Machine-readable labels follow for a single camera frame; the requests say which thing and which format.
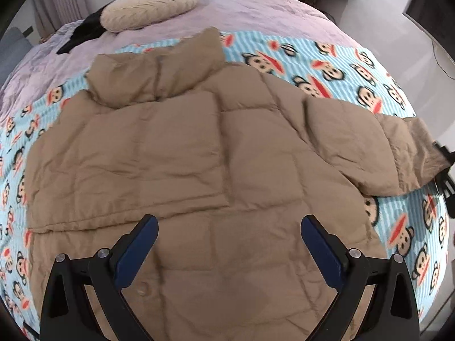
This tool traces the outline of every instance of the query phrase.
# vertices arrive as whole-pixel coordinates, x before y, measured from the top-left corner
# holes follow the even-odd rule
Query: black cable
[[[26,322],[24,321],[22,323],[22,326],[30,332],[30,334],[35,337],[35,339],[39,340],[40,339],[40,334],[38,332],[36,332],[32,327],[30,327],[28,324],[26,324]]]
[[[439,67],[442,69],[442,71],[445,73],[445,75],[446,75],[447,77],[449,77],[450,79],[453,79],[453,80],[455,80],[455,78],[453,78],[453,77],[449,76],[449,74],[447,74],[447,72],[444,70],[444,68],[443,68],[443,67],[441,67],[441,65],[439,64],[439,62],[438,62],[438,58],[436,58],[436,49],[435,49],[435,43],[434,43],[434,41],[433,41],[433,40],[431,40],[431,45],[433,46],[433,56],[435,57],[435,60],[436,60],[436,64],[438,64],[438,66],[439,66]]]
[[[455,289],[453,289],[453,291],[450,293],[450,295],[447,297],[447,299],[445,299],[444,304],[442,304],[441,308],[439,308],[439,310],[436,312],[435,316],[429,321],[429,323],[426,325],[426,327],[420,332],[421,336],[428,329],[428,327],[431,326],[431,324],[435,321],[436,317],[439,315],[439,313],[441,313],[441,311],[444,308],[445,304],[447,304],[447,302],[451,299],[453,294],[455,294]]]
[[[328,12],[324,11],[324,10],[320,10],[320,12],[322,14],[324,14],[328,20],[330,20],[333,24],[337,25],[337,22],[335,21],[335,18],[333,17],[332,14],[329,14]]]

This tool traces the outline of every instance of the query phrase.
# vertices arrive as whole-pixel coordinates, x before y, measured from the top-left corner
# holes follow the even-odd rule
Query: bed
[[[344,99],[368,108],[362,96],[346,96],[343,86],[331,84],[330,96],[314,82],[311,73],[324,71],[324,63],[330,58],[341,72],[359,75],[351,87],[360,88],[362,81],[366,80],[368,86],[375,86],[381,93],[382,102],[373,104],[370,107],[372,112],[415,116],[399,85],[368,49],[339,30],[322,13],[295,0],[201,0],[193,11],[160,24],[120,34],[106,32],[99,39],[76,47],[70,54],[56,55],[55,52],[80,23],[63,26],[49,41],[33,48],[0,90],[0,121],[5,124],[0,134],[3,153],[0,290],[1,298],[11,305],[11,313],[21,327],[26,322],[35,330],[39,329],[38,315],[27,283],[27,266],[33,263],[27,261],[30,232],[26,228],[25,195],[20,189],[22,170],[31,144],[52,125],[65,101],[86,86],[83,73],[97,54],[138,53],[173,45],[179,38],[215,26],[222,32],[220,39],[228,61],[251,65],[253,57],[260,57],[271,65],[275,75],[298,87],[312,84],[322,96]],[[307,77],[296,76],[297,69],[288,61],[296,52],[304,57],[307,66],[302,68],[309,73]],[[279,62],[274,61],[273,58],[278,56]],[[35,115],[37,109],[41,109],[38,118]],[[12,209],[8,197],[15,197]],[[366,196],[365,211],[388,256],[395,252],[405,256],[410,272],[423,250],[431,257],[428,273],[415,281],[419,316],[423,319],[442,282],[447,263],[448,215],[442,196],[431,183],[400,198]],[[21,291],[12,290],[16,287],[15,282]],[[24,333],[33,339],[27,330]]]

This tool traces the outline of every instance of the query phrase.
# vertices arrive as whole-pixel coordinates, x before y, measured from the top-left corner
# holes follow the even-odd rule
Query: monkey print
[[[309,80],[303,79],[299,75],[295,75],[292,78],[294,84],[300,88],[304,93],[309,96],[321,98],[321,99],[331,99],[333,96],[330,91],[325,87],[317,78],[309,75]]]
[[[6,222],[5,228],[5,236],[12,237],[14,235],[13,223],[14,223],[13,207],[10,205],[10,209],[8,210],[8,220]]]
[[[39,127],[40,116],[37,114],[35,117],[30,121],[30,126],[26,130],[25,134],[27,139],[30,140],[30,137],[33,135],[33,132]]]
[[[428,246],[424,243],[423,247],[420,249],[417,259],[414,263],[414,269],[411,273],[411,278],[417,280],[417,287],[419,287],[428,272],[430,256],[428,254]]]
[[[422,200],[423,218],[426,229],[433,232],[433,221],[436,220],[436,205],[433,196],[427,194]]]
[[[335,68],[328,61],[313,60],[311,68],[322,71],[322,76],[326,81],[342,80],[345,76],[342,70]]]
[[[395,252],[406,257],[411,251],[412,240],[415,236],[414,228],[407,226],[408,215],[403,213],[392,227],[388,238],[388,247],[395,248]]]
[[[355,56],[359,61],[363,62],[364,64],[367,64],[370,68],[374,69],[375,64],[373,61],[368,57],[366,52],[359,51],[359,49],[354,50]]]
[[[24,309],[24,310],[28,309],[30,306],[30,301],[24,295],[24,290],[22,289],[22,286],[20,285],[20,283],[17,281],[13,282],[13,293],[14,293],[14,296],[16,296],[18,298],[18,300],[20,301],[20,305],[21,305],[22,309]]]
[[[53,103],[59,102],[63,98],[63,94],[63,86],[53,88],[46,95],[46,104],[49,106]]]
[[[11,141],[11,146],[14,145],[14,144],[20,139],[21,136],[22,136],[22,131],[18,132],[18,133],[13,137],[13,140]]]
[[[10,197],[10,184],[8,183],[8,181],[6,181],[5,188],[3,189],[3,192],[1,194],[1,202],[2,202],[3,208],[5,208],[6,205],[8,204],[9,197]]]
[[[282,49],[284,54],[290,56],[291,58],[297,56],[298,54],[295,47],[290,43],[280,44],[277,40],[271,40],[268,42],[268,46],[273,51],[278,51],[279,49]]]
[[[357,101],[374,114],[382,111],[382,99],[367,87],[359,87]]]
[[[11,132],[14,130],[16,123],[13,117],[8,117],[6,121],[6,137],[9,137]]]
[[[256,55],[252,53],[242,53],[245,64],[256,68],[261,73],[275,74],[275,71],[279,74],[284,74],[284,67],[281,63],[264,54],[260,51],[256,51]]]
[[[431,275],[431,283],[429,285],[429,294],[433,292],[435,287],[438,284],[438,279],[439,279],[439,265],[438,262],[435,261],[435,266],[433,267],[433,274]]]
[[[363,66],[358,64],[350,64],[349,65],[352,69],[354,69],[357,74],[362,77],[365,81],[367,81],[372,86],[376,86],[378,80],[374,77],[373,74],[368,69],[365,69]]]
[[[16,260],[16,271],[22,280],[22,284],[27,286],[28,276],[29,276],[30,263],[28,259],[24,258],[21,251],[17,253]]]
[[[24,183],[24,175],[22,175],[22,178],[20,179],[19,184],[17,185],[16,202],[21,203],[22,205],[25,205],[26,203],[26,188]]]
[[[316,48],[322,55],[331,55],[334,58],[337,57],[337,51],[335,45],[329,43],[315,42]]]
[[[441,248],[444,247],[444,239],[445,236],[447,235],[447,219],[444,219],[443,217],[439,218],[439,243],[441,245]]]
[[[379,221],[379,204],[376,196],[363,196],[365,213],[368,215],[371,225],[374,227]]]
[[[26,229],[26,232],[24,234],[24,246],[26,249],[30,248],[30,243],[31,243],[31,230]]]
[[[220,32],[220,42],[221,45],[224,47],[230,47],[233,45],[235,40],[235,36],[231,34],[225,34]]]
[[[6,248],[3,250],[3,257],[5,258],[5,269],[8,273],[13,273],[13,258],[11,257],[11,250],[9,248]]]
[[[20,117],[23,118],[27,114],[30,114],[32,110],[33,110],[32,105],[27,105],[25,108],[22,109],[22,111],[20,113]]]
[[[404,110],[404,99],[401,97],[400,93],[396,88],[389,87],[388,85],[384,84],[384,88],[387,90],[387,93],[392,99],[395,100],[397,104]]]
[[[8,294],[6,293],[5,290],[3,290],[3,298],[5,299],[5,305],[6,307],[8,308],[8,311],[10,312],[10,314],[14,317],[14,311],[15,311],[15,307],[14,307],[14,302],[11,300],[11,298],[8,296]]]
[[[13,158],[13,171],[14,171],[14,175],[16,175],[16,173],[18,172],[18,170],[19,170],[20,167],[22,166],[24,150],[25,150],[25,148],[22,146],[22,147],[21,147],[20,149],[18,149],[18,150],[16,151],[16,153],[14,154],[14,158]]]

